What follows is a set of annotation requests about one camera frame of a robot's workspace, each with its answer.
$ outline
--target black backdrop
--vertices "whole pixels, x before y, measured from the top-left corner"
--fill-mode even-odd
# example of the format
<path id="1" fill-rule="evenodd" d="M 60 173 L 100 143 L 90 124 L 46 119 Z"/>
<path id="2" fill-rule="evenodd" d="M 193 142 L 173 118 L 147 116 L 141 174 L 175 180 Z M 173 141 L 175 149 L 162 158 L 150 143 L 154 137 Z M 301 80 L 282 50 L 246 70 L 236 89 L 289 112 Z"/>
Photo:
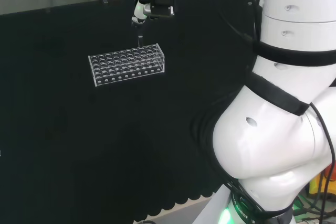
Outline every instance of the black backdrop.
<path id="1" fill-rule="evenodd" d="M 0 17 L 0 223 L 129 224 L 216 191 L 189 123 L 254 56 L 211 0 L 177 5 L 144 31 L 166 73 L 99 88 L 87 55 L 136 47 L 132 0 Z M 250 31 L 246 0 L 222 8 Z"/>

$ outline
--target circular hole on robot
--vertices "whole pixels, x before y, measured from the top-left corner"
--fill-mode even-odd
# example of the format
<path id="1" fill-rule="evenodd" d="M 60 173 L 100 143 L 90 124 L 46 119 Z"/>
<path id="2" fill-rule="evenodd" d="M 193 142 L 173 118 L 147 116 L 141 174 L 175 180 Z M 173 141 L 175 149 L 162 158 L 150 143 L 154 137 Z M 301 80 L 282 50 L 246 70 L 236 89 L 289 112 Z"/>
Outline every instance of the circular hole on robot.
<path id="1" fill-rule="evenodd" d="M 245 119 L 246 119 L 246 122 L 249 125 L 251 125 L 252 127 L 257 127 L 258 126 L 257 122 L 254 119 L 252 119 L 252 118 L 245 118 Z"/>
<path id="2" fill-rule="evenodd" d="M 274 66 L 279 70 L 287 70 L 288 69 L 287 65 L 281 64 L 281 63 L 274 63 Z"/>

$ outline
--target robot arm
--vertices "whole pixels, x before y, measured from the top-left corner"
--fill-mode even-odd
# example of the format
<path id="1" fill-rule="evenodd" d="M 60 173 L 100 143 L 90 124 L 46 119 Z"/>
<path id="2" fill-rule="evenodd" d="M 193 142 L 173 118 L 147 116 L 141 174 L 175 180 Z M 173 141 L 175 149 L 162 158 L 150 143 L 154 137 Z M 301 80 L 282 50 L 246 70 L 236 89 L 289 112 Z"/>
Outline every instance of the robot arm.
<path id="1" fill-rule="evenodd" d="M 244 86 L 214 128 L 213 148 L 221 167 L 238 178 L 265 211 L 288 209 L 332 160 L 315 111 L 294 114 L 276 103 L 277 94 L 271 98 L 267 91 L 275 87 L 302 104 L 314 102 L 336 146 L 336 88 L 329 88 L 336 78 L 334 3 L 265 0 L 260 44 L 267 50 L 260 51 L 253 68 L 253 75 L 263 79 L 264 91 Z M 277 61 L 274 55 L 288 60 Z M 333 60 L 327 62 L 324 55 Z M 239 207 L 239 200 L 229 204 L 235 224 L 255 221 Z"/>

